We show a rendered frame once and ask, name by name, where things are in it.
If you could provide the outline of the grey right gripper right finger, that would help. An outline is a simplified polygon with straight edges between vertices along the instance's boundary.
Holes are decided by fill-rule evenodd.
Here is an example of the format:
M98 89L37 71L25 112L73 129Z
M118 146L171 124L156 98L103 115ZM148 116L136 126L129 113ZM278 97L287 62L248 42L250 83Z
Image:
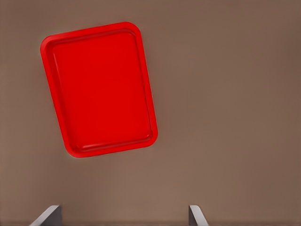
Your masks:
M201 208L198 205L189 206L189 226L209 226Z

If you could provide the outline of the red rectangular plastic tray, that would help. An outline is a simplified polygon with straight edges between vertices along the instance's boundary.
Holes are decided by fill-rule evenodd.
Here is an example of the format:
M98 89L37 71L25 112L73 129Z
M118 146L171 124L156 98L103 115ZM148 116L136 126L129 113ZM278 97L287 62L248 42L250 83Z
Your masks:
M66 151L86 158L158 137L139 28L130 22L46 37L40 54Z

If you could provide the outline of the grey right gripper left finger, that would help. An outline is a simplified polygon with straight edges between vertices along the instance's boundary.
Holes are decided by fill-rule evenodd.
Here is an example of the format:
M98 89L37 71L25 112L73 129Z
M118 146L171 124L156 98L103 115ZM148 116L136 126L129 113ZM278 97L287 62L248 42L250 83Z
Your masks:
M29 226L62 226L62 207L52 205L48 207Z

